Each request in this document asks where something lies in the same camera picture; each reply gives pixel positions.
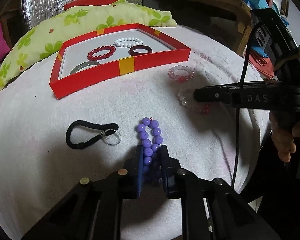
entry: screw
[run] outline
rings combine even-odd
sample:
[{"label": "screw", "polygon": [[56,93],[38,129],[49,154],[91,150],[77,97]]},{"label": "screw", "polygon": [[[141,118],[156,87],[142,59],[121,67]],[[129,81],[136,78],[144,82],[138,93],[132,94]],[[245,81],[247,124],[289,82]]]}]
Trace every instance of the screw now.
[{"label": "screw", "polygon": [[88,179],[88,178],[82,178],[82,179],[80,179],[79,182],[80,182],[81,185],[86,185],[86,184],[88,184],[90,182],[90,179]]},{"label": "screw", "polygon": [[178,170],[177,170],[177,173],[178,173],[179,175],[185,175],[185,174],[187,173],[187,170],[185,170],[185,169],[178,169]]},{"label": "screw", "polygon": [[214,180],[214,183],[217,184],[217,185],[223,185],[223,183],[225,182],[223,179],[221,178],[215,178]]},{"label": "screw", "polygon": [[128,171],[126,169],[118,170],[119,175],[126,175],[127,173],[128,173]]}]

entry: white fluffy blanket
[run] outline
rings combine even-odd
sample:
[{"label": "white fluffy blanket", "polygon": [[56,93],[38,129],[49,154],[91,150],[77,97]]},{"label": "white fluffy blanket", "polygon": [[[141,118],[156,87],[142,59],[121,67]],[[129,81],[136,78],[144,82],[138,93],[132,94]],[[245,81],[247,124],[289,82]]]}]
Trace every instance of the white fluffy blanket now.
[{"label": "white fluffy blanket", "polygon": [[[170,79],[173,65],[116,77],[56,100],[49,87],[56,54],[36,63],[0,92],[0,225],[19,240],[82,177],[99,180],[120,169],[139,143],[135,126],[145,116],[160,122],[170,156],[200,178],[231,181],[235,157],[235,110],[211,105],[208,115],[189,112],[176,97],[181,88],[237,82],[243,59],[209,37],[186,27],[158,28],[191,48],[193,79]],[[246,81],[261,80],[249,67]],[[255,167],[266,131],[266,111],[241,110],[240,159],[235,189],[241,191]],[[101,140],[85,150],[65,141],[75,120],[119,124],[122,141]],[[72,140],[92,137],[75,129]],[[179,200],[166,200],[162,187],[146,187],[141,198],[126,201],[122,239],[169,240],[181,234]]]}]

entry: purple bead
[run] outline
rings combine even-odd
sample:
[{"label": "purple bead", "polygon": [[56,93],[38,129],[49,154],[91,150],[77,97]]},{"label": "purple bead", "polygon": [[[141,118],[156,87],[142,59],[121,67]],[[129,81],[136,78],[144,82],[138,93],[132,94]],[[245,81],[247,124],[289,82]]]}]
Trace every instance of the purple bead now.
[{"label": "purple bead", "polygon": [[149,166],[152,163],[152,158],[151,157],[145,157],[143,159],[143,164]]},{"label": "purple bead", "polygon": [[137,125],[138,132],[143,132],[144,130],[146,130],[146,126],[143,123]]},{"label": "purple bead", "polygon": [[154,142],[156,143],[156,144],[162,144],[163,143],[163,138],[159,135],[159,136],[156,136],[155,138],[154,138]]},{"label": "purple bead", "polygon": [[149,171],[149,166],[143,166],[143,173],[147,173]]},{"label": "purple bead", "polygon": [[142,119],[142,123],[145,125],[145,126],[148,126],[150,124],[150,118],[147,118],[145,117],[144,119]]},{"label": "purple bead", "polygon": [[146,131],[140,132],[139,137],[141,140],[147,139],[149,137],[148,133]]},{"label": "purple bead", "polygon": [[154,143],[154,144],[151,146],[151,149],[152,149],[153,152],[156,152],[156,151],[159,149],[159,144]]},{"label": "purple bead", "polygon": [[154,152],[154,153],[152,154],[151,158],[152,158],[153,161],[157,161],[158,158],[159,158],[158,153],[157,153],[157,152]]},{"label": "purple bead", "polygon": [[149,127],[150,128],[157,128],[159,126],[159,122],[157,120],[152,120]]},{"label": "purple bead", "polygon": [[153,134],[154,136],[160,135],[160,134],[161,134],[160,128],[153,128],[153,129],[152,129],[152,134]]},{"label": "purple bead", "polygon": [[151,157],[153,154],[153,150],[150,147],[144,148],[143,149],[143,155],[145,157]]},{"label": "purple bead", "polygon": [[144,140],[142,141],[142,146],[143,146],[144,148],[150,147],[150,146],[151,146],[151,141],[150,141],[149,139],[144,139]]}]

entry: purple bead bracelet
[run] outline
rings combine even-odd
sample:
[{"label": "purple bead bracelet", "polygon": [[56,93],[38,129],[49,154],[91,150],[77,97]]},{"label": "purple bead bracelet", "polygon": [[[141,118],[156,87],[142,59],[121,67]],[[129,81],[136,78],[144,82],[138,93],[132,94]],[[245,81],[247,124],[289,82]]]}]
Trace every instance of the purple bead bracelet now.
[{"label": "purple bead bracelet", "polygon": [[[154,143],[148,139],[149,134],[146,132],[146,126],[151,128],[151,134],[154,136]],[[137,125],[137,131],[139,132],[139,138],[142,140],[143,146],[143,172],[144,182],[158,182],[161,177],[160,162],[158,157],[158,149],[160,144],[163,143],[161,130],[159,128],[159,122],[145,117],[141,123]]]}]

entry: silver ring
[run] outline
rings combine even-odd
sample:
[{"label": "silver ring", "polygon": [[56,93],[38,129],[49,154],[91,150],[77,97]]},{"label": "silver ring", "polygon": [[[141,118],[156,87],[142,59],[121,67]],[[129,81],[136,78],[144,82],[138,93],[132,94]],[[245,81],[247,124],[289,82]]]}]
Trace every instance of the silver ring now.
[{"label": "silver ring", "polygon": [[86,61],[86,62],[83,62],[83,63],[77,65],[76,67],[74,67],[73,70],[71,70],[69,75],[77,73],[82,68],[85,68],[88,66],[99,66],[99,65],[101,65],[101,63],[97,62],[97,61]]},{"label": "silver ring", "polygon": [[[115,144],[107,143],[105,138],[106,138],[106,132],[108,132],[108,131],[114,131],[114,133],[118,133],[118,135],[119,135],[119,136],[118,136],[118,137],[119,137],[119,142],[117,142],[117,143],[115,143]],[[104,141],[104,143],[105,143],[106,145],[112,145],[112,146],[118,145],[118,144],[121,142],[121,138],[122,138],[121,133],[119,133],[117,130],[114,130],[114,129],[108,129],[108,130],[106,130],[106,131],[104,131],[104,132],[101,132],[100,135],[101,135],[102,140]]]}]

